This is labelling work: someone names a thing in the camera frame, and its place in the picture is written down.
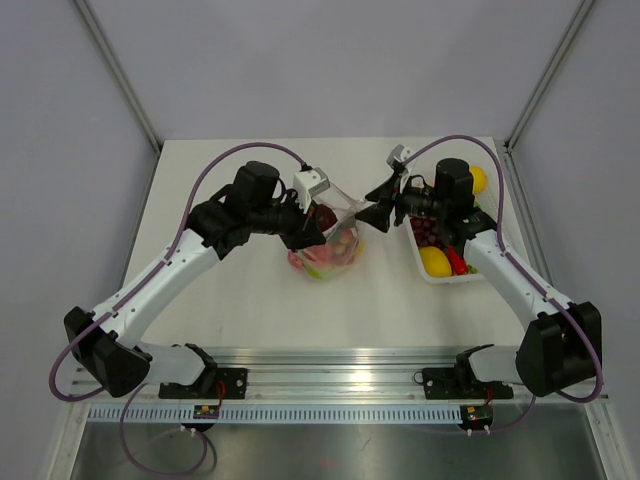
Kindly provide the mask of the dark purple mangosteen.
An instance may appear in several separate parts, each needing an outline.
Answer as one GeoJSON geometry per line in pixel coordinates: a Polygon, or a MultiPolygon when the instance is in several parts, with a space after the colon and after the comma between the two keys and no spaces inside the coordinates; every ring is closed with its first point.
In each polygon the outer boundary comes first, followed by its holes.
{"type": "Polygon", "coordinates": [[[326,232],[337,223],[337,216],[327,205],[319,205],[316,211],[316,223],[321,232],[326,232]]]}

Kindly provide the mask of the clear pink zip top bag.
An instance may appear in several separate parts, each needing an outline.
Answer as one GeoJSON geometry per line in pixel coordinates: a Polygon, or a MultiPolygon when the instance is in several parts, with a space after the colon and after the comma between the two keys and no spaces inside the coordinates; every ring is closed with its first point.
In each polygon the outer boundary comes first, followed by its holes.
{"type": "Polygon", "coordinates": [[[323,232],[324,245],[288,251],[287,260],[298,273],[318,281],[326,281],[354,265],[364,251],[364,227],[355,214],[362,202],[332,185],[316,198],[319,205],[327,205],[337,216],[337,223],[323,232]]]}

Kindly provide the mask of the white plastic fruit basket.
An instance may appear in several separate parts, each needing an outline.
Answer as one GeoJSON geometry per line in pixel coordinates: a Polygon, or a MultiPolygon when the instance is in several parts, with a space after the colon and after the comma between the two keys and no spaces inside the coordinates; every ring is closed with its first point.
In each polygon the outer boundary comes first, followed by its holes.
{"type": "MultiPolygon", "coordinates": [[[[490,189],[490,184],[489,184],[489,177],[488,177],[488,186],[487,189],[479,194],[479,195],[474,195],[475,196],[475,203],[474,205],[477,208],[480,208],[482,211],[484,211],[485,213],[487,213],[494,221],[497,220],[497,197],[491,192],[490,189]]],[[[416,245],[416,242],[413,238],[413,234],[411,232],[411,228],[410,228],[410,216],[406,216],[404,219],[404,223],[403,225],[405,226],[405,229],[407,230],[408,236],[409,236],[409,243],[414,255],[414,259],[418,268],[418,272],[421,275],[421,277],[426,280],[428,283],[432,283],[432,284],[456,284],[456,283],[466,283],[466,282],[471,282],[474,280],[483,280],[484,277],[479,273],[479,271],[473,266],[471,265],[468,261],[466,261],[466,263],[468,264],[469,268],[470,268],[470,273],[467,275],[462,275],[462,276],[456,276],[456,275],[452,275],[451,277],[447,277],[447,278],[434,278],[429,276],[425,270],[424,267],[422,265],[422,261],[419,255],[419,250],[421,248],[419,248],[416,245]]],[[[447,256],[447,246],[445,245],[444,248],[442,248],[441,250],[445,253],[445,255],[447,256]]]]}

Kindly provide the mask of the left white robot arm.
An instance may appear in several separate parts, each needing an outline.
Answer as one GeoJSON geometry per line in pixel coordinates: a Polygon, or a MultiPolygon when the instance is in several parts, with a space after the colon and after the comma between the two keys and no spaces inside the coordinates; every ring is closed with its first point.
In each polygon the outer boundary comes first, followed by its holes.
{"type": "Polygon", "coordinates": [[[158,259],[91,311],[64,318],[73,357],[101,390],[123,397],[143,384],[171,384],[195,398],[208,396],[218,365],[203,348],[145,344],[162,311],[194,280],[218,265],[253,234],[275,235],[289,250],[322,245],[316,196],[330,187],[320,169],[304,167],[280,197],[279,171],[250,161],[210,199],[190,205],[173,242],[158,259]]]}

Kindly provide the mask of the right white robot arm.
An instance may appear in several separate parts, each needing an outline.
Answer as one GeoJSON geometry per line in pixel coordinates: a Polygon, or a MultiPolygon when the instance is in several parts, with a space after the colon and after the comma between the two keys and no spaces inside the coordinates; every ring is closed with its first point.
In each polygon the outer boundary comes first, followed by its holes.
{"type": "Polygon", "coordinates": [[[456,389],[476,396],[489,383],[525,386],[537,397],[563,395],[582,381],[595,382],[590,402],[603,386],[601,315],[589,302],[576,303],[523,264],[501,231],[500,215],[476,203],[467,162],[446,158],[436,165],[433,185],[416,187],[404,162],[390,158],[391,176],[366,195],[357,219],[381,232],[405,217],[436,222],[441,241],[492,285],[525,330],[519,347],[484,345],[458,356],[456,389]]]}

